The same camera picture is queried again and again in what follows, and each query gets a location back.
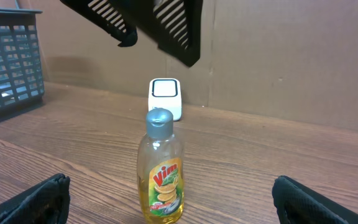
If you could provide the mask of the yellow dish soap bottle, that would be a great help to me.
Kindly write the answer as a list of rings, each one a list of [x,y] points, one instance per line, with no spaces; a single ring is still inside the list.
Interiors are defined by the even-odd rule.
[[[150,110],[137,154],[139,203],[147,223],[174,223],[184,207],[184,145],[174,133],[173,115]]]

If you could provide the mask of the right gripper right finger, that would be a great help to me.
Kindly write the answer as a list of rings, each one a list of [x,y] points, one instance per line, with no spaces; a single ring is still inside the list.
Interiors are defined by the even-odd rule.
[[[272,188],[281,224],[358,224],[358,214],[281,175]]]

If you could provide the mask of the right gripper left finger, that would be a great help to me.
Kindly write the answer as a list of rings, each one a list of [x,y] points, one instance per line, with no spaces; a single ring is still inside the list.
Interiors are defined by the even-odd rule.
[[[70,178],[55,174],[0,204],[0,224],[65,224],[70,210]]]

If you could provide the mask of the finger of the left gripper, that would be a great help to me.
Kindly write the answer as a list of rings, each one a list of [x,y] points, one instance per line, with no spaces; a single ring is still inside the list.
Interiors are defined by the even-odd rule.
[[[129,22],[192,67],[200,59],[202,8],[203,0],[129,1]]]
[[[132,47],[137,43],[137,29],[130,25],[109,0],[60,0],[111,37],[120,41],[119,47]]]

